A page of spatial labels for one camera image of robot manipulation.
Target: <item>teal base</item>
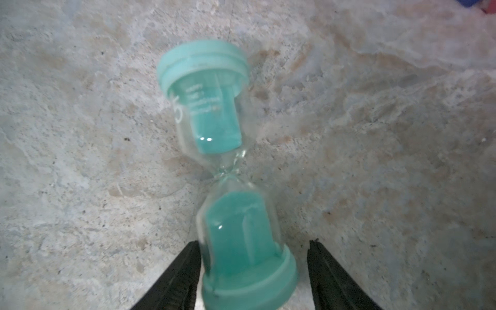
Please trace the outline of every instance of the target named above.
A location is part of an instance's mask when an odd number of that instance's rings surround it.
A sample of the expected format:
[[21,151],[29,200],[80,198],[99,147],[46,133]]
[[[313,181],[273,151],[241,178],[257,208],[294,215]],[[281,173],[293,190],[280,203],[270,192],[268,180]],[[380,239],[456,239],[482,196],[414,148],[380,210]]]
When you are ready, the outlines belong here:
[[298,282],[296,261],[284,246],[280,265],[266,278],[246,287],[233,283],[233,289],[215,288],[203,275],[202,297],[207,310],[276,310],[292,295]]

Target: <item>gray stone surface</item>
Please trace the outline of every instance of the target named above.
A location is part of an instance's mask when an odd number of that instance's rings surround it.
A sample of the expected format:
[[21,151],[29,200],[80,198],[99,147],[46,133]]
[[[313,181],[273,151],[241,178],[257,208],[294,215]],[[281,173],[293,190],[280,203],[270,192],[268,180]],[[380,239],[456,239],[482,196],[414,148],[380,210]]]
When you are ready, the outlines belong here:
[[455,0],[0,1],[0,308],[128,309],[212,180],[162,53],[250,55],[257,144],[313,309],[317,238],[384,309],[496,309],[496,17]]

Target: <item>sand timer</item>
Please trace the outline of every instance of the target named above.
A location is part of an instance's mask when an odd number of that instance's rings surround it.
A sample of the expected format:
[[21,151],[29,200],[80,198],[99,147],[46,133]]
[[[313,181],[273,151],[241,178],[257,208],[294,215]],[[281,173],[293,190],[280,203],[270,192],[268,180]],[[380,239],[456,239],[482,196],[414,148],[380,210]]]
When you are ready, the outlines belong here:
[[196,216],[208,310],[275,310],[298,278],[273,204],[236,172],[256,136],[248,73],[244,53],[223,41],[180,45],[157,67],[182,151],[217,179]]

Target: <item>teal plastic cap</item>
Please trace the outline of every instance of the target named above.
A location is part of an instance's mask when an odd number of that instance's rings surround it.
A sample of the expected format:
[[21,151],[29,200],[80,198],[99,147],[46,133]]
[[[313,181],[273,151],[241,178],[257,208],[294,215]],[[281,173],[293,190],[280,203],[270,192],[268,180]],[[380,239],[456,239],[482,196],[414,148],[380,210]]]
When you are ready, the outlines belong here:
[[[265,274],[265,277],[248,286],[240,285],[244,278],[257,274]],[[203,275],[202,282],[203,303],[207,310],[276,310],[293,294],[298,272],[294,256],[284,246],[280,257],[262,263],[246,274],[239,274],[225,283],[214,283]]]
[[160,59],[157,78],[162,91],[169,95],[169,88],[180,78],[209,69],[237,73],[237,83],[242,85],[236,88],[240,90],[249,83],[249,66],[244,52],[219,40],[193,41],[171,49]]

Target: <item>red object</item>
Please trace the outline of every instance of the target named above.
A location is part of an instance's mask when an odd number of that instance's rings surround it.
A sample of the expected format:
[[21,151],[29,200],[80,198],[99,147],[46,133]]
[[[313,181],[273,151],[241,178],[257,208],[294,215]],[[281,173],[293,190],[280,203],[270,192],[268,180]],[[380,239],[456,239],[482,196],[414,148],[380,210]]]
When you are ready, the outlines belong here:
[[496,14],[496,0],[492,0],[486,9],[483,9],[486,14]]

